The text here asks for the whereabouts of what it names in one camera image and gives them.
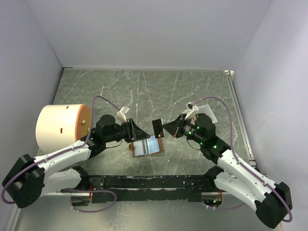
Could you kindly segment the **black VIP credit card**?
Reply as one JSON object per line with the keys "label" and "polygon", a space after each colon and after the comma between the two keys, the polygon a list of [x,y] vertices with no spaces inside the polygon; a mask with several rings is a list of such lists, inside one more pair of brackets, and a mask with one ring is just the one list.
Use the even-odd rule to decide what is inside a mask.
{"label": "black VIP credit card", "polygon": [[153,130],[154,130],[154,136],[156,139],[163,138],[164,135],[164,129],[161,119],[156,119],[152,121]]}

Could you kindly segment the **brown leather card holder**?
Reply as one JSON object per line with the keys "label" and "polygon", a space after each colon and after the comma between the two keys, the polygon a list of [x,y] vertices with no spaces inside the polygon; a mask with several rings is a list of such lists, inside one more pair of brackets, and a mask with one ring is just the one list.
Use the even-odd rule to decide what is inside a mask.
{"label": "brown leather card holder", "polygon": [[134,158],[163,153],[163,145],[160,138],[151,136],[148,139],[132,142],[128,146]]}

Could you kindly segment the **white card tray box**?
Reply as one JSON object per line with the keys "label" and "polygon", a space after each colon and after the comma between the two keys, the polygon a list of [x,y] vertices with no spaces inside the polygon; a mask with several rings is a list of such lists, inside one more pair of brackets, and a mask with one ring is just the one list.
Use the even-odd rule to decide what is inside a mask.
{"label": "white card tray box", "polygon": [[192,118],[192,124],[195,124],[195,120],[197,119],[197,114],[206,114],[207,116],[211,118],[214,124],[218,122],[209,104],[198,106],[198,109],[194,111],[194,117]]}

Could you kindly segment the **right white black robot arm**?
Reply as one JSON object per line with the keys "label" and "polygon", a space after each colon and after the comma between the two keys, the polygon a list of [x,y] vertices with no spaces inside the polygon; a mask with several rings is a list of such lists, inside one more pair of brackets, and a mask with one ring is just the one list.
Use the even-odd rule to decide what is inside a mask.
{"label": "right white black robot arm", "polygon": [[289,186],[267,178],[240,158],[216,135],[216,126],[209,116],[198,114],[192,123],[181,114],[162,128],[174,138],[185,136],[199,144],[203,156],[216,165],[217,175],[204,180],[207,190],[213,192],[218,188],[232,194],[251,207],[258,219],[271,229],[292,216]]}

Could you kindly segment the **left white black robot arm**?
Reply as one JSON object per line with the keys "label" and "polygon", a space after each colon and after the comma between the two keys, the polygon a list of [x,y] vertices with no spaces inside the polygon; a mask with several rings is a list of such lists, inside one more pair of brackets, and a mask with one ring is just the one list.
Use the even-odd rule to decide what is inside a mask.
{"label": "left white black robot arm", "polygon": [[42,195],[48,177],[59,170],[99,155],[109,142],[131,143],[149,137],[131,118],[117,124],[112,115],[103,115],[86,136],[68,147],[43,156],[19,157],[2,182],[1,199],[6,204],[25,208]]}

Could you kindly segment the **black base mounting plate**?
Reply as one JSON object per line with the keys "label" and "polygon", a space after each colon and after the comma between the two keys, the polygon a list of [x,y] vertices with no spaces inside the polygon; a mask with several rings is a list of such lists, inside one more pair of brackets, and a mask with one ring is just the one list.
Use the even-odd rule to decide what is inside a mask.
{"label": "black base mounting plate", "polygon": [[217,194],[218,188],[207,175],[156,175],[156,176],[121,176],[92,175],[83,178],[75,188],[92,194],[93,203],[112,202],[114,196],[98,190],[108,190],[116,194],[116,200],[122,201],[164,201],[187,200],[202,202],[210,200],[210,195]]}

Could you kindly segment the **white orange cylinder drum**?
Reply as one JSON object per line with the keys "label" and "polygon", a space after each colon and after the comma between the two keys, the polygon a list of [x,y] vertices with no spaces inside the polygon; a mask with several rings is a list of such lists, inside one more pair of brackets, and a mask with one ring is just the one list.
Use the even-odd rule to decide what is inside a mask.
{"label": "white orange cylinder drum", "polygon": [[36,141],[40,150],[53,153],[87,135],[90,108],[86,104],[46,105],[36,124]]}

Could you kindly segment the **aluminium front rail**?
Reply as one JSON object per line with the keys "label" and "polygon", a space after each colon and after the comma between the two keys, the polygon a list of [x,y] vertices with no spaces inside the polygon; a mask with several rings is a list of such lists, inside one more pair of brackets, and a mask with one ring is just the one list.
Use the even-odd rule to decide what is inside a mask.
{"label": "aluminium front rail", "polygon": [[[270,189],[267,186],[266,182],[260,182],[255,178],[245,179],[244,182],[241,182],[238,178],[235,178],[229,175],[227,172],[220,172],[217,175],[211,175],[208,172],[205,174],[214,181],[214,185],[223,191],[233,193],[235,191],[245,192],[248,191],[254,195],[264,195],[270,193]],[[38,183],[35,180],[30,185],[26,186],[27,191],[38,192],[39,195],[44,195],[47,193],[61,191],[61,192],[77,192],[75,188],[81,183],[83,178],[86,176],[69,176],[65,174],[63,177],[59,173],[56,173],[50,176],[43,183]]]}

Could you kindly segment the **aluminium rail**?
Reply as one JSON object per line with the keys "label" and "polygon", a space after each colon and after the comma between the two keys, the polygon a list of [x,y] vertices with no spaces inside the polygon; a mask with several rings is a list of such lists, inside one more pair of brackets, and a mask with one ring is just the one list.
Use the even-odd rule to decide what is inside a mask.
{"label": "aluminium rail", "polygon": [[249,138],[248,138],[248,135],[247,135],[246,127],[245,127],[245,124],[244,124],[244,120],[243,120],[242,113],[241,113],[241,110],[240,110],[240,107],[239,107],[237,95],[236,95],[236,92],[235,92],[233,79],[232,79],[232,77],[234,75],[234,71],[224,70],[224,73],[227,76],[227,81],[228,81],[228,84],[229,84],[229,87],[230,87],[231,96],[232,96],[233,104],[234,104],[235,111],[236,111],[236,114],[237,114],[237,118],[238,118],[238,121],[239,121],[240,130],[241,130],[241,133],[242,133],[242,136],[243,136],[243,139],[244,139],[244,144],[245,144],[245,148],[246,148],[246,152],[247,152],[247,156],[248,156],[249,165],[252,166],[255,170],[259,171],[255,157],[254,157],[253,152],[252,152],[251,144],[250,144],[250,141],[249,141]]}
{"label": "aluminium rail", "polygon": [[[254,195],[264,195],[270,193],[270,189],[267,186],[266,182],[260,182],[255,178],[245,179],[244,182],[241,182],[238,178],[235,178],[229,175],[227,172],[220,172],[217,175],[211,175],[208,172],[205,174],[214,181],[214,185],[223,191],[233,193],[235,191],[245,192],[248,191]],[[59,173],[56,173],[50,176],[43,183],[38,183],[35,180],[30,185],[26,186],[27,191],[38,192],[39,195],[44,195],[47,193],[61,191],[61,192],[77,192],[75,188],[81,183],[83,178],[86,176],[69,176],[65,174],[63,177]]]}

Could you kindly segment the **aluminium right side rail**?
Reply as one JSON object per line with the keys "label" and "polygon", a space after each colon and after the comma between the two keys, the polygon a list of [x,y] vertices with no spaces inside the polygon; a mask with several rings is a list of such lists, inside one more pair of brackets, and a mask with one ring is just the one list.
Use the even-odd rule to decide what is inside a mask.
{"label": "aluminium right side rail", "polygon": [[247,135],[246,127],[245,127],[245,124],[244,124],[244,120],[243,120],[242,113],[241,113],[241,110],[240,110],[240,107],[239,107],[237,95],[236,95],[236,92],[235,92],[233,79],[232,79],[232,77],[234,75],[234,71],[224,70],[224,73],[227,76],[227,81],[228,81],[228,84],[229,84],[229,87],[230,87],[231,96],[232,96],[233,104],[234,104],[235,111],[236,111],[236,114],[237,114],[237,118],[238,118],[238,121],[239,121],[240,130],[241,130],[241,133],[242,133],[242,136],[243,136],[243,139],[244,139],[244,144],[245,144],[245,148],[246,148],[246,152],[247,152],[247,156],[248,156],[249,165],[252,166],[255,170],[259,171],[255,157],[254,157],[253,152],[252,152],[251,144],[250,144],[250,141],[249,141],[249,138],[248,138],[248,135]]}

